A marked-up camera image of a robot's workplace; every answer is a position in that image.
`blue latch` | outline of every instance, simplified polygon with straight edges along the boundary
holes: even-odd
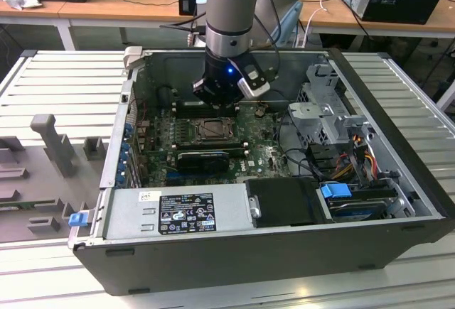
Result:
[[[88,212],[83,213],[73,213],[70,216],[68,224],[71,227],[74,226],[88,226]]]
[[[133,131],[133,126],[130,123],[125,123],[125,131],[131,133]]]
[[[321,187],[322,195],[325,199],[328,197],[352,197],[349,186],[345,183],[326,183]]]

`blue tab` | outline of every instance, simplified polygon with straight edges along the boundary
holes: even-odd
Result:
[[[352,197],[349,186],[345,183],[327,183],[321,187],[324,198],[328,197]]]
[[[123,184],[125,182],[125,177],[123,175],[121,175],[121,174],[117,174],[115,176],[115,181],[117,181],[118,183]]]
[[[73,213],[68,224],[74,226],[88,226],[88,213]]]
[[[127,167],[123,163],[119,163],[117,166],[117,170],[120,170],[121,172],[124,172],[127,169]]]
[[[129,123],[125,123],[125,131],[131,133],[133,131],[133,126]]]

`gray bracket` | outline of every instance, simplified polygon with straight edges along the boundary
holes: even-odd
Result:
[[[17,200],[21,194],[18,190],[0,190],[0,201],[15,201]]]
[[[0,148],[10,148],[11,151],[23,151],[25,149],[15,136],[0,137]]]
[[[28,220],[27,228],[33,233],[58,232],[60,224],[54,217],[36,217]]]
[[[35,115],[30,124],[33,131],[41,135],[46,147],[48,155],[52,156],[53,161],[57,165],[58,170],[64,178],[69,178],[74,175],[75,168],[68,156],[70,153],[65,150],[60,137],[55,131],[55,117],[52,114]]]
[[[65,220],[66,222],[70,220],[70,216],[72,213],[74,213],[74,209],[71,207],[70,203],[67,202],[63,208],[62,212],[62,219]]]
[[[18,180],[28,177],[25,168],[0,168],[0,180]]]
[[[60,198],[55,199],[52,202],[47,202],[45,204],[36,204],[35,209],[38,212],[57,212],[62,211],[64,204]]]
[[[338,116],[335,119],[335,128],[338,131],[339,139],[348,138],[348,131],[346,128],[361,128],[368,124],[367,118],[363,115]]]
[[[106,157],[106,148],[101,137],[87,137],[83,149],[87,161],[104,160]]]
[[[17,163],[10,148],[0,148],[0,163]]]
[[[33,57],[35,57],[36,53],[38,53],[38,50],[24,50],[21,53],[21,57],[33,58]]]
[[[292,116],[296,119],[320,119],[324,116],[332,116],[330,107],[320,107],[314,103],[292,103],[289,105]]]
[[[63,153],[66,154],[67,158],[71,159],[74,156],[74,148],[71,146],[70,139],[66,134],[58,135],[60,142],[62,143]],[[53,157],[49,154],[49,150],[44,147],[44,152],[48,156],[49,161],[53,161]]]

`power supply label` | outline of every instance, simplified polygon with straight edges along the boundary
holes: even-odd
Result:
[[[159,198],[160,234],[216,231],[213,194],[163,195]]]

